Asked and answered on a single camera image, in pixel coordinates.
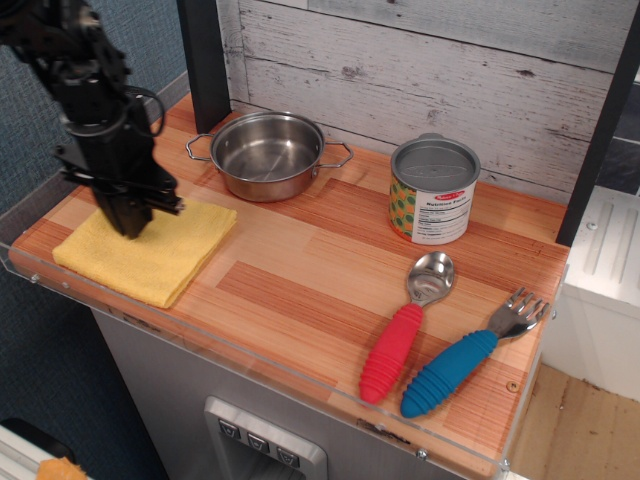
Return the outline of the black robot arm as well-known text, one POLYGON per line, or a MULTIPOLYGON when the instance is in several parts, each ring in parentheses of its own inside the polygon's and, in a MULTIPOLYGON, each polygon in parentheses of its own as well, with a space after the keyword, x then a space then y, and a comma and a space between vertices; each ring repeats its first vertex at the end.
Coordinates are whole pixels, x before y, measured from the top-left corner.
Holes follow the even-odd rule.
POLYGON ((155 138, 143 100, 129 85, 125 55, 84 1, 4 1, 1 42, 27 64, 61 108, 73 141, 54 154, 63 176, 91 188, 119 234, 137 238, 156 210, 177 215, 177 181, 154 159, 155 138))

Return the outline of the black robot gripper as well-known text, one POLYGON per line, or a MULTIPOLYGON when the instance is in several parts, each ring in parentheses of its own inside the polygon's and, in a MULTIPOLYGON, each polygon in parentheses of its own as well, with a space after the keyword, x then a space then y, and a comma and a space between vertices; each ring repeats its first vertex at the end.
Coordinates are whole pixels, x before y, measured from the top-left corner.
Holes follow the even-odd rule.
POLYGON ((92 186, 98 206, 121 235, 137 238, 152 221, 152 209, 177 215, 183 201, 177 180, 153 157, 156 133, 135 124, 69 124, 73 141, 54 148, 69 180, 92 186), (125 225, 118 207, 125 202, 125 225))

